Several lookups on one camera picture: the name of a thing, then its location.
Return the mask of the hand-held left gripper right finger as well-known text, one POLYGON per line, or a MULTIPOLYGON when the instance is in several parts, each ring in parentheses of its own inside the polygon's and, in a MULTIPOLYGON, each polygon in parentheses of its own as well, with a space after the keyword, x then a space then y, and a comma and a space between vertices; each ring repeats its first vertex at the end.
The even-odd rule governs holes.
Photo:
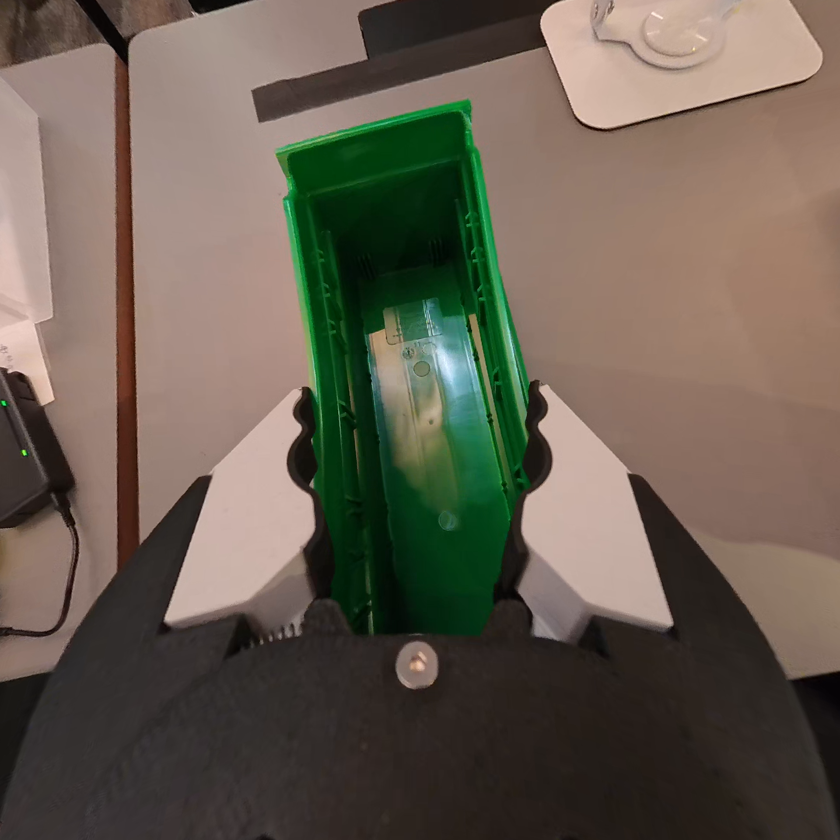
POLYGON ((624 463, 540 381, 528 390, 528 488, 504 552, 504 597, 532 635, 577 642, 594 618, 665 633, 674 620, 624 463))

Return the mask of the black table strip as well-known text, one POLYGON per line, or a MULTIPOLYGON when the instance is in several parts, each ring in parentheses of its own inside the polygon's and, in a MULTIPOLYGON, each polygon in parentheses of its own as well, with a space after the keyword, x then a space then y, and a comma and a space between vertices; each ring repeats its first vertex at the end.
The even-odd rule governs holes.
POLYGON ((366 58, 252 90, 258 123, 286 119, 546 46, 552 1, 397 1, 361 10, 366 58))

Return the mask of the black charger box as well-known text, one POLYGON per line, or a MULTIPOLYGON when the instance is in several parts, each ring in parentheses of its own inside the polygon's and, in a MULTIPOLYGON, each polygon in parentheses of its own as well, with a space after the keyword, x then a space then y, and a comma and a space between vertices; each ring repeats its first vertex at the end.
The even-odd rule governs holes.
POLYGON ((48 507, 71 521, 76 485, 35 388, 24 373, 1 369, 1 529, 14 529, 48 507))

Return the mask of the white paper sheet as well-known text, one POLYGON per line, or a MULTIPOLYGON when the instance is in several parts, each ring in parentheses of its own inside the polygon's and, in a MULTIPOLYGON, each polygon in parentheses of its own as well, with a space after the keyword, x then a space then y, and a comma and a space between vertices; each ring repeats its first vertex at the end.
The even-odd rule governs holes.
POLYGON ((38 325, 53 318, 39 118, 1 81, 1 363, 54 400, 38 325))

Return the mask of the green plastic bin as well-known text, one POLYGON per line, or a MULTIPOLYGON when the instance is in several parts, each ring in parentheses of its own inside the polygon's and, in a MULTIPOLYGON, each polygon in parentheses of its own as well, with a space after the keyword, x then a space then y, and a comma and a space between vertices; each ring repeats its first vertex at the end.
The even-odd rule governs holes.
POLYGON ((331 595, 360 635, 476 635, 522 466, 529 381, 469 100, 289 144, 331 595))

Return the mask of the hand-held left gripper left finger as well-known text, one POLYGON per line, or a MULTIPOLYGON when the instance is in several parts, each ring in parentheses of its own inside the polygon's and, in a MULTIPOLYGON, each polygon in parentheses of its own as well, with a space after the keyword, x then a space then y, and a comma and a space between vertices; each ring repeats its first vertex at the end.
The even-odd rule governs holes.
POLYGON ((312 391, 290 392, 212 470, 164 623, 244 616, 261 635, 299 631, 333 574, 313 487, 312 391))

